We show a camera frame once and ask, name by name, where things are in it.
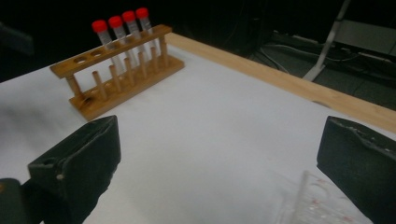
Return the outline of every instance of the red test tube cap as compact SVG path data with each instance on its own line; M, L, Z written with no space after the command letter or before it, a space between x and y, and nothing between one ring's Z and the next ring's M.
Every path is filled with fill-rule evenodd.
M132 10L122 13L122 18L124 19L124 21L136 20L136 16L134 15L134 12Z
M122 26L122 18L121 16L113 16L108 19L108 24L110 24L111 28L117 28Z
M106 21L104 20L98 20L98 21L94 21L92 23L92 29L96 32L103 32L105 30L107 30L107 24Z
M149 11L146 7L141 7L136 11L136 17L138 19L146 18L149 15Z

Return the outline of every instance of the dark background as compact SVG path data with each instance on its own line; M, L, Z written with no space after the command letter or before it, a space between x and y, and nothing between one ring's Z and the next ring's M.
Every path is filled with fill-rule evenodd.
M91 23L147 7L152 25L246 56L274 30L324 43L343 0L43 1L3 0L0 22L34 40L35 53L0 48L0 82L100 45ZM346 18L396 28L396 1L352 1Z

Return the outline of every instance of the test tube rack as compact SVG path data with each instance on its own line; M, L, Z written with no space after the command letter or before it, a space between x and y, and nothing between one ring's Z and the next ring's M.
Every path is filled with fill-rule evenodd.
M184 67L181 60L168 55L167 52L164 36L171 33L172 28L160 24L152 29L151 35L142 31L140 39L134 39L131 35L126 36L127 44L121 45L119 40L114 40L112 49L100 46L50 67L50 70L58 78L66 78L74 93L74 97L70 98L69 102L87 121L99 117ZM151 48L151 59L145 62L143 53L139 52L140 63L136 68L132 68L129 59L125 58L123 61L126 72L120 75L117 75L114 64L111 64L109 69L112 78L105 82L102 82L98 71L92 71L96 86L87 91L81 90L75 77L77 72L157 38L160 42L161 53L157 53L155 48Z

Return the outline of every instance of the clear test tube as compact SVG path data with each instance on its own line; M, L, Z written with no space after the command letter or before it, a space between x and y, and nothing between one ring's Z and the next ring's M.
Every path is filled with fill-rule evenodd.
M114 34L116 35L117 39L120 41L122 45L126 44L126 34L125 30L122 26L122 18L121 16L113 16L110 19L108 19L108 24L110 24L110 27L113 29ZM129 49L125 51L125 55L127 58L129 58L129 62L132 67L137 67L138 63L136 60L136 57L134 56L134 51L132 49Z
M137 39L142 38L142 36L140 35L139 27L137 26L136 16L134 15L134 12L132 10L125 11L124 13L122 13L122 19L125 21L125 23L128 27L129 33L131 33L131 36L133 36L134 39L137 40ZM143 53L143 58L146 62L149 58L146 53L145 45L140 45L137 47L137 49L139 50L139 52Z
M106 49L113 49L113 40L107 30L107 23L104 20L97 20L92 23L92 29L97 33L102 45ZM124 72L119 55L111 57L111 62L113 62L116 67L117 74L120 75Z
M149 21L149 10L146 7L141 7L137 9L136 17L140 20L140 25L142 26L142 29L147 31L149 35L152 35L152 27ZM151 40L149 42L149 46L151 48L155 48L157 55L159 54L159 49L155 40Z

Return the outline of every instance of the cable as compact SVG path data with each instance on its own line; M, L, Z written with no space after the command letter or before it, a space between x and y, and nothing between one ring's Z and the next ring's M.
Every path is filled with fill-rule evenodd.
M396 81L396 76L394 76L389 71L384 70L381 66L375 64L374 62L370 62L367 58L362 58L361 61L370 68L370 73L368 75L372 77L377 77L386 81Z
M265 65L275 68L276 70L279 70L279 66L277 65L277 63L274 63L272 61L270 61L275 67L271 66L268 62L266 62L265 60L263 60L261 57L256 56L256 54L259 53L258 51L254 52L253 56L255 58L257 58L261 63L264 63Z
M320 56L320 54L309 52L309 51L305 51L305 50L301 50L301 49L297 49L297 48L294 48L294 47L291 47L291 46L287 46L287 45L275 44L275 45L265 45L265 46L266 47L281 47L281 48L285 48L285 49L292 49L292 50L295 50L297 52L304 53L304 54ZM330 57L326 57L326 59L329 60L329 61L341 63L341 62L346 62L346 61L350 61L350 60L356 59L359 56L360 56L359 54L356 54L353 57L346 58L346 59L333 59L333 58L330 58Z
M366 74L366 75L372 72L371 67L368 66L368 64L363 63L361 61L356 61L355 64L339 63L338 65L340 65L341 68L345 69L348 72L354 72L354 73Z
M268 11L268 3L270 0L265 0L264 2L264 7L262 7L262 5L260 5L260 8L262 9L262 20L260 22L260 31L259 31L259 37L257 38L257 46L261 46L262 45L262 41L263 41L263 34L264 34L264 25L266 25L267 21L266 21L266 16L267 16L267 11Z
M239 26L239 22L241 21L241 17L242 17L242 13L244 12L245 4L246 4L246 3L245 3L245 1L243 0L243 1L242 1L242 6L241 6L241 11L239 12L238 21L236 22L235 27L233 28L233 31L232 31L231 34L227 37L227 39L224 41L224 43L222 44L222 46L225 46L225 45L228 43L228 41L230 41L231 37L233 37L233 35L235 34L236 29L237 29L238 26Z
M284 66L282 66L282 64L277 63L273 58L271 58L270 56L268 56L268 54L266 54L262 48L260 48L259 53L262 54L263 56L265 56L265 57L266 57L268 60L270 60L272 63L276 64L279 68L281 68L281 70L283 70L283 71L286 72L287 74L290 74L290 72L288 71L288 69L286 69Z

